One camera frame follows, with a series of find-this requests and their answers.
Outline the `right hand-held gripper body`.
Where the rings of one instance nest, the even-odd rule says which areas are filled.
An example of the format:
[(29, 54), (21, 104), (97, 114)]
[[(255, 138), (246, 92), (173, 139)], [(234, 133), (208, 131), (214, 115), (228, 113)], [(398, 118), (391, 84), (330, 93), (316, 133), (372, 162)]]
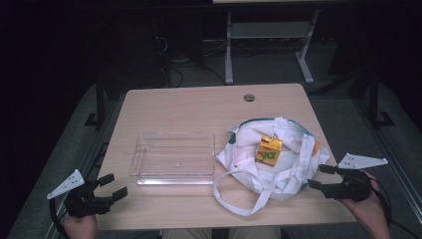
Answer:
[(340, 163), (335, 166), (335, 174), (342, 177), (341, 183), (323, 184), (321, 191), (326, 198), (351, 199), (354, 202), (365, 200), (371, 191), (369, 177), (363, 169), (386, 165), (386, 158), (375, 158), (347, 153)]

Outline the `person's right hand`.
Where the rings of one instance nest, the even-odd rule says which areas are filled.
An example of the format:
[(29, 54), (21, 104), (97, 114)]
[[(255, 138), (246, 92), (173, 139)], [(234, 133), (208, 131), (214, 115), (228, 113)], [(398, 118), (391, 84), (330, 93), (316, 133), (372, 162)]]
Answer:
[(360, 202), (354, 202), (350, 199), (340, 199), (339, 202), (351, 212), (371, 239), (391, 239), (382, 203), (376, 195), (379, 186), (373, 175), (368, 172), (365, 172), (365, 174), (371, 179), (373, 187), (371, 194)]

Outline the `white metal frame stand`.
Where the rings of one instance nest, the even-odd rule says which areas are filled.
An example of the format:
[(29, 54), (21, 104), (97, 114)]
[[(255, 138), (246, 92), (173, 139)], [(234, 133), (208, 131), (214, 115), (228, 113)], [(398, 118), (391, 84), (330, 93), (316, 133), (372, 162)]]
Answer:
[(307, 84), (314, 82), (306, 57), (317, 25), (319, 9), (314, 9), (306, 21), (257, 20), (237, 21), (233, 10), (226, 14), (225, 83), (234, 84), (232, 44), (234, 40), (302, 39), (302, 47), (295, 52), (296, 61)]

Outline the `clear plastic container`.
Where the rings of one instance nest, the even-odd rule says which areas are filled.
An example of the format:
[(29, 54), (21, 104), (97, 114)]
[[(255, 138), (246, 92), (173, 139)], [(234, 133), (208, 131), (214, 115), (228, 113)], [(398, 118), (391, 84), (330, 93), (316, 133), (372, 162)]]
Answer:
[(214, 174), (211, 132), (143, 132), (128, 173), (137, 185), (210, 185)]

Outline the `black metal stand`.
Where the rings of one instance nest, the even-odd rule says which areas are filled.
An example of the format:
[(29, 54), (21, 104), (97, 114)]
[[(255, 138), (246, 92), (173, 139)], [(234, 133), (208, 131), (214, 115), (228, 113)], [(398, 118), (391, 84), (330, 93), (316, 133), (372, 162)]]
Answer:
[(89, 114), (85, 125), (101, 127), (105, 120), (105, 88), (102, 76), (96, 79), (96, 109), (94, 114)]
[(368, 84), (367, 118), (375, 129), (383, 126), (395, 126), (387, 112), (378, 110), (379, 78), (375, 70), (369, 69), (366, 72)]

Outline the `person's left hand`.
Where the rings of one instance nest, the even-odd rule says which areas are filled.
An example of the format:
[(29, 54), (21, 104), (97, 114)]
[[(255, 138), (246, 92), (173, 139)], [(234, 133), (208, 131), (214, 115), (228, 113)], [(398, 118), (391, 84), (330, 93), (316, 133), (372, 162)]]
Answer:
[(96, 239), (98, 223), (94, 215), (83, 218), (69, 216), (64, 220), (64, 229), (70, 239)]

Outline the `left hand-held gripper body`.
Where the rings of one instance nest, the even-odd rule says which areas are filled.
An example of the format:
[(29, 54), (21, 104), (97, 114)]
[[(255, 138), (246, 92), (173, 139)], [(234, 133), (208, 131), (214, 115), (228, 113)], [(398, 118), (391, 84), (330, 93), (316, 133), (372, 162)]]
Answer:
[(47, 194), (48, 200), (67, 193), (65, 206), (73, 217), (82, 218), (89, 215), (106, 214), (113, 206), (112, 196), (95, 196), (99, 187), (98, 180), (85, 180), (78, 169), (69, 175), (59, 186)]

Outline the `yellow juice carton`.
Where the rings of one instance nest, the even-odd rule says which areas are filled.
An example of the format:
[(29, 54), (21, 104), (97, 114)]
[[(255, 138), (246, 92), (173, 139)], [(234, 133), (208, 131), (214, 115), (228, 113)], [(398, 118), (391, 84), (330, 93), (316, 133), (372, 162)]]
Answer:
[(256, 161), (274, 167), (283, 148), (283, 141), (276, 136), (263, 135), (257, 148)]

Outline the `white cloth tote bag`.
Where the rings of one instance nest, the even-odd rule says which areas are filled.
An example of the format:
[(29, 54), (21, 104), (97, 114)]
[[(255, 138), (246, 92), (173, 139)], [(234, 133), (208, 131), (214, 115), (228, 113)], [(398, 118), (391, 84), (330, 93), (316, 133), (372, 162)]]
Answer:
[[(225, 148), (216, 160), (247, 188), (258, 194), (252, 208), (237, 207), (223, 199), (214, 180), (213, 194), (229, 211), (250, 216), (263, 208), (270, 199), (285, 201), (317, 175), (318, 167), (330, 159), (329, 150), (320, 145), (315, 136), (299, 123), (285, 118), (249, 119), (231, 129)], [(276, 136), (283, 148), (274, 167), (257, 162), (257, 148), (263, 135)]]

